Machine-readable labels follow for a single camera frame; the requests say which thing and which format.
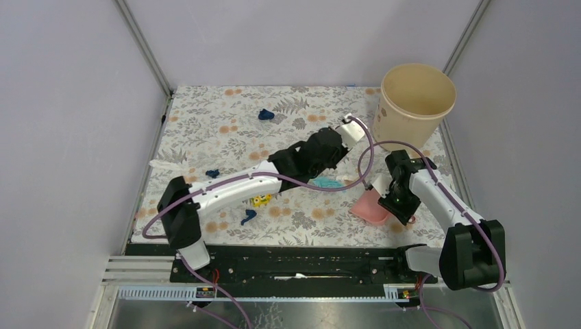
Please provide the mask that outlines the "pink plastic dustpan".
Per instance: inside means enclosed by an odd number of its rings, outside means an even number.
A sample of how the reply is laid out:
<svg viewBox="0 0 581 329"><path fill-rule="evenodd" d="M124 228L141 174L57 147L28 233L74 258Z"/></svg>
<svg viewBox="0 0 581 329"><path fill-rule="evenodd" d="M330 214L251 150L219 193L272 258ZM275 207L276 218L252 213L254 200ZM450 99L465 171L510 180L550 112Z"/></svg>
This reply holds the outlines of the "pink plastic dustpan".
<svg viewBox="0 0 581 329"><path fill-rule="evenodd" d="M397 217L393 213L378 204L380 197L381 195L375 189L367 190L354 203L349 212L373 226L381 226L389 219L397 221Z"/></svg>

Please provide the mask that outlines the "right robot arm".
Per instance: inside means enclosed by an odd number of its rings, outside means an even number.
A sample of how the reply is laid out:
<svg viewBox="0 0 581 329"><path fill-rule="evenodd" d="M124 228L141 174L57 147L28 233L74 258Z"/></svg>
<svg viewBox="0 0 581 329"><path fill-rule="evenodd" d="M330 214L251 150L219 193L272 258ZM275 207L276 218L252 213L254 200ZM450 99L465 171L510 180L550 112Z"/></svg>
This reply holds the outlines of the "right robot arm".
<svg viewBox="0 0 581 329"><path fill-rule="evenodd" d="M424 205L445 231L442 247L425 244L398 248L394 276L410 282L419 273L443 279L453 291L472 288L496 291L506 277L505 231L497 220L487 221L466 205L441 179L428 158L410 158L404 150L385 158L391 182L374 183L378 204L404 226Z"/></svg>

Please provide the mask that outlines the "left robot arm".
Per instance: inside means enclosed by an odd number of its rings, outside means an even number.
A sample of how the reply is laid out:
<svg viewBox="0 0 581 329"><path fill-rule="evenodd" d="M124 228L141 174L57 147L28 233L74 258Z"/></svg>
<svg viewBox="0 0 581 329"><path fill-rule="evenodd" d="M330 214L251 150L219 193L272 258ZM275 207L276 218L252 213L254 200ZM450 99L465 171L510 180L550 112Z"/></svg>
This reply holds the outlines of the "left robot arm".
<svg viewBox="0 0 581 329"><path fill-rule="evenodd" d="M245 199L305 184L326 169L335 169L357 141L345 127L325 127L241 172L201 184L172 179L158 213L169 246L180 255L186 273L198 282L212 275L213 265L201 236L203 217Z"/></svg>

